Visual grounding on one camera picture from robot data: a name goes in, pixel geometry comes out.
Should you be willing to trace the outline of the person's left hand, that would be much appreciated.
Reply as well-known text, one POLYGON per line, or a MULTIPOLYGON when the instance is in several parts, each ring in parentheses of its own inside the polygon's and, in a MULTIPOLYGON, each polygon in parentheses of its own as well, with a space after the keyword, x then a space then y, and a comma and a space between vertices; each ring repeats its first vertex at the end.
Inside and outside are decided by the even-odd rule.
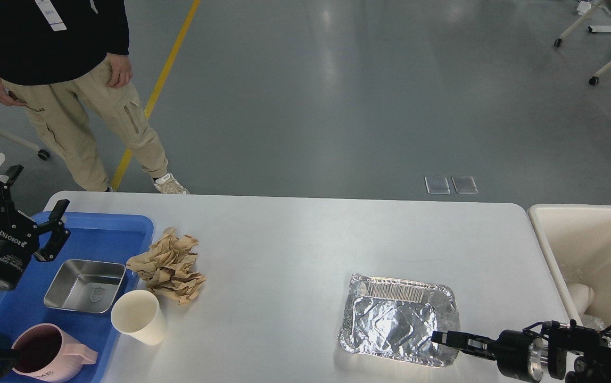
POLYGON ((130 84, 133 78, 133 66, 128 55, 107 53, 106 59, 111 66, 111 75, 106 86, 121 89, 130 84))

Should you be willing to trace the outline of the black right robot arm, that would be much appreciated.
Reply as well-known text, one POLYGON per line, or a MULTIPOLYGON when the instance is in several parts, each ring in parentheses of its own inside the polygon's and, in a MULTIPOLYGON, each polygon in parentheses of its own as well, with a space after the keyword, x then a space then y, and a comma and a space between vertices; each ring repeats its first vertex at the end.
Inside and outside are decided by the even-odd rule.
POLYGON ((495 361, 503 376, 539 382, 547 374, 565 382, 611 382, 611 325, 595 330, 558 321, 536 322, 498 339, 472 333, 434 331, 431 341, 495 361))

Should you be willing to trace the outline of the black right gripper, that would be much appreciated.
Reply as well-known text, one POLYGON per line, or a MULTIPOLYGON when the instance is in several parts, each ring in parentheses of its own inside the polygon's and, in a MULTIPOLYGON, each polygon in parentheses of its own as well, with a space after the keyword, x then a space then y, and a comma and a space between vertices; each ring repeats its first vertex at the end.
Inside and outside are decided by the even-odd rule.
POLYGON ((467 332, 434 331, 431 341, 466 355, 496 361, 500 373, 515 380, 539 382, 546 371, 544 342, 522 331, 503 330, 496 340, 467 332))

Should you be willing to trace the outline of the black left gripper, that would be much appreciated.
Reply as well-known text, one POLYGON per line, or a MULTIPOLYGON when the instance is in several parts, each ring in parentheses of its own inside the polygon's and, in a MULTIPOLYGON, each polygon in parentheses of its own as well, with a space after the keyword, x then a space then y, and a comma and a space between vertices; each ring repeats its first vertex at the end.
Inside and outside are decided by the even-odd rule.
POLYGON ((0 290, 18 286, 33 252, 38 262, 52 262, 70 237, 62 220, 70 204, 68 199, 58 201, 48 220, 39 226, 16 210, 11 187, 23 168, 23 165, 14 165, 0 175, 0 290), (39 248, 38 236, 45 233, 50 233, 50 238, 39 248))

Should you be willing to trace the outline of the person's right hand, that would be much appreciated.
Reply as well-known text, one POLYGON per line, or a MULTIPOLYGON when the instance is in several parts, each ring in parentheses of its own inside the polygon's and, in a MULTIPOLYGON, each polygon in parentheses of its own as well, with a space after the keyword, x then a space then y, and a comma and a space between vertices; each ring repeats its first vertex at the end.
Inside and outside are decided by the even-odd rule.
POLYGON ((4 86, 0 77, 0 104, 4 106, 26 106, 25 102, 18 100, 17 98, 9 95, 8 90, 4 86))

